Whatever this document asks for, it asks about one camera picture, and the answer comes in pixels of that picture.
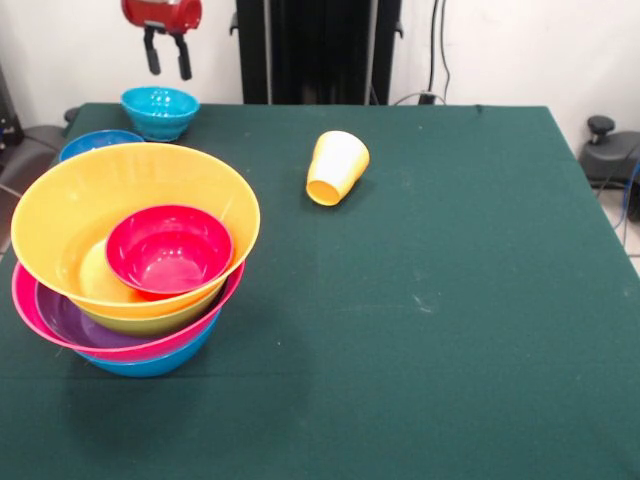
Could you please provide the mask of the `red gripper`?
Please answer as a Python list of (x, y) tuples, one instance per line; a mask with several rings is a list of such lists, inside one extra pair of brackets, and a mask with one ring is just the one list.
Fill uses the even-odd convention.
[(144, 1), (122, 0), (121, 8), (125, 18), (133, 25), (144, 28), (144, 48), (149, 71), (153, 75), (161, 73), (157, 50), (154, 46), (155, 28), (173, 35), (178, 49), (180, 76), (184, 81), (192, 78), (188, 45), (184, 33), (196, 29), (202, 17), (200, 0), (183, 1)]

